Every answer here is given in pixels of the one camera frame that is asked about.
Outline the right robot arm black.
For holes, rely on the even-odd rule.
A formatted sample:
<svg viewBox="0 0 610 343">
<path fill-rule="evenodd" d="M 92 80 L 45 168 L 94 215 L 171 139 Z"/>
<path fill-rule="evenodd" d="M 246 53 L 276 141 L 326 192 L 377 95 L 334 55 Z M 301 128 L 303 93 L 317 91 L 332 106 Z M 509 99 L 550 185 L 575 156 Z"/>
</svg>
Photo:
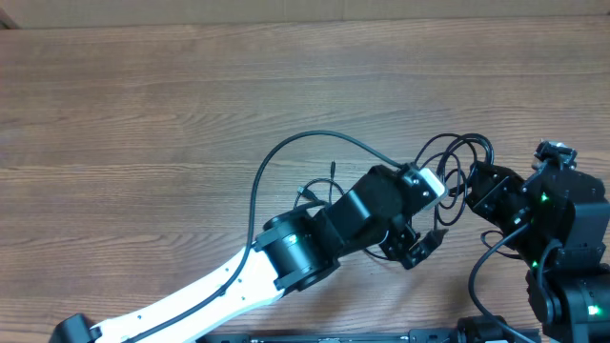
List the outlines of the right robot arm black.
<svg viewBox="0 0 610 343">
<path fill-rule="evenodd" d="M 609 267 L 602 263 L 609 202 L 600 179 L 542 162 L 527 179 L 477 162 L 466 202 L 498 227 L 529 267 L 528 302 L 557 342 L 609 339 Z"/>
</svg>

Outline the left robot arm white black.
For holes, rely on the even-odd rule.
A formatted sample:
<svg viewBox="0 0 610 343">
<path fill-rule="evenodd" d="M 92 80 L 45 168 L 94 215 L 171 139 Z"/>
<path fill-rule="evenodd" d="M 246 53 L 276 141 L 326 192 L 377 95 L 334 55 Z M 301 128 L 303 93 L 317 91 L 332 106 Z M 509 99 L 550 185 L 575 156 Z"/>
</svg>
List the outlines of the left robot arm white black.
<svg viewBox="0 0 610 343">
<path fill-rule="evenodd" d="M 98 324 L 83 314 L 60 322 L 53 342 L 194 342 L 226 321 L 303 291 L 371 245 L 405 259 L 417 240 L 407 221 L 433 208 L 447 188 L 427 168 L 374 166 L 335 203 L 305 206 L 268 221 L 250 248 L 148 307 Z"/>
</svg>

